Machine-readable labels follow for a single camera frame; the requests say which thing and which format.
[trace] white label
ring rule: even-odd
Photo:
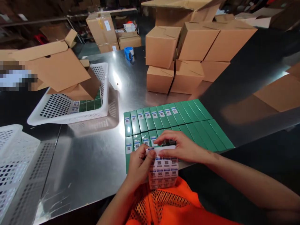
[[[174,114],[178,113],[178,111],[175,107],[172,107],[171,110],[173,111]]]
[[[163,113],[162,110],[159,110],[158,113],[159,113],[159,116],[160,116],[160,117],[165,117],[165,114]]]
[[[145,116],[146,116],[147,119],[151,118],[151,115],[150,115],[149,112],[145,112]]]
[[[151,114],[152,114],[153,119],[156,119],[156,118],[157,118],[157,113],[156,113],[156,111],[151,112]]]
[[[138,119],[144,119],[143,113],[140,112],[140,113],[138,113],[137,115],[138,115]]]
[[[126,154],[130,154],[132,151],[131,151],[131,143],[129,144],[126,144]]]
[[[125,117],[125,124],[130,124],[129,117]]]
[[[104,21],[104,24],[105,24],[105,26],[106,26],[107,31],[110,31],[110,25],[109,25],[108,20],[105,20],[105,21]]]

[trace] stack of boxes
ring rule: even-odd
[[[193,142],[212,152],[234,148],[198,99],[125,112],[124,123],[126,173],[130,153],[143,143],[149,147],[159,147],[153,142],[164,130],[182,131]],[[162,146],[173,144],[173,140],[168,140]]]

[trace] box flap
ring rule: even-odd
[[[15,51],[10,54],[10,57],[16,61],[30,61],[48,55],[64,52],[66,50],[68,50],[68,45],[66,42],[57,41]]]

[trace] cardboard box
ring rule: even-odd
[[[156,26],[182,27],[185,22],[212,21],[224,0],[153,0],[143,6],[156,7]]]
[[[146,65],[170,68],[181,27],[154,27],[146,35]]]
[[[147,91],[168,94],[174,78],[174,62],[164,69],[149,66],[147,71]]]
[[[180,35],[177,54],[179,60],[202,61],[220,30],[210,22],[186,22]]]
[[[200,61],[176,60],[175,77],[170,92],[192,94],[204,79]]]
[[[113,44],[98,45],[98,48],[100,53],[116,52],[120,50],[118,42]]]
[[[201,66],[205,75],[203,80],[214,82],[229,65],[230,62],[202,61]]]
[[[239,20],[215,22],[214,25],[221,31],[204,61],[229,62],[257,31],[256,28]]]
[[[287,74],[254,95],[279,112],[300,106],[300,75]]]
[[[118,42],[110,13],[92,13],[86,22],[97,45]]]

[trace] small box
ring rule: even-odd
[[[190,105],[188,104],[187,101],[181,102],[183,108],[185,109],[185,111],[187,112],[188,116],[190,117],[192,122],[197,122],[199,121],[198,117],[196,116],[196,114],[194,113],[194,111],[192,110],[192,108],[190,107]]]
[[[136,134],[133,136],[133,147],[136,151],[142,145],[142,138],[140,134]]]
[[[174,115],[171,113],[171,108],[169,107],[169,105],[168,104],[162,105],[162,108],[164,109],[165,114],[167,115],[170,126],[171,127],[177,126],[178,124],[175,120]]]
[[[174,78],[174,62],[168,69],[149,66],[147,71],[147,91],[168,94]]]
[[[148,130],[155,130],[154,121],[153,121],[153,118],[151,116],[151,111],[150,111],[149,107],[143,108],[143,111],[144,111],[144,115],[145,115],[145,118],[146,118],[146,123],[147,123]]]
[[[208,120],[209,124],[213,128],[213,130],[216,132],[222,143],[225,145],[226,149],[232,149],[235,148],[230,139],[226,136],[224,131],[221,129],[219,124],[214,120]]]
[[[213,141],[214,145],[216,146],[218,151],[224,151],[226,150],[225,145],[222,143],[216,132],[213,130],[209,122],[201,121],[200,122],[202,126],[204,127],[206,133],[209,135],[210,139]]]
[[[206,133],[204,127],[202,126],[201,122],[193,123],[195,128],[197,129],[200,137],[202,138],[204,144],[206,145],[206,149],[212,152],[216,152],[217,148],[214,145],[213,141],[210,139],[209,135]]]
[[[169,104],[169,108],[171,109],[171,113],[172,115],[175,117],[176,123],[178,125],[184,124],[184,120],[182,119],[180,113],[178,112],[178,110],[176,109],[176,106],[174,103],[170,103]]]
[[[143,109],[138,109],[137,110],[137,118],[138,118],[138,123],[140,124],[140,130],[141,132],[146,132],[148,131],[147,123],[146,123],[146,118]]]
[[[133,139],[132,136],[125,137],[125,160],[126,160],[126,174],[128,173],[130,154],[133,151]]]
[[[130,112],[124,113],[125,137],[132,136],[131,116]]]
[[[170,68],[181,27],[155,26],[146,35],[146,65]]]
[[[163,129],[163,125],[162,125],[160,118],[158,117],[156,107],[150,107],[150,112],[151,112],[151,115],[153,118],[155,129],[157,129],[157,130]]]
[[[165,111],[163,110],[163,107],[162,106],[157,106],[156,110],[157,110],[159,118],[162,122],[163,128],[170,128],[171,126],[170,126],[169,120],[168,120],[168,118],[165,114]]]
[[[202,114],[204,115],[205,119],[209,120],[212,119],[213,117],[209,114],[209,112],[207,111],[207,109],[204,107],[204,105],[202,105],[202,103],[200,102],[199,99],[194,99],[193,100],[194,103],[196,104],[196,106],[198,107],[198,109],[200,109],[200,111],[202,112]]]
[[[180,113],[184,123],[191,123],[191,118],[188,116],[187,112],[185,111],[184,107],[180,102],[175,102],[175,106]]]
[[[201,62],[176,59],[175,67],[175,77],[170,92],[193,94],[204,79]]]

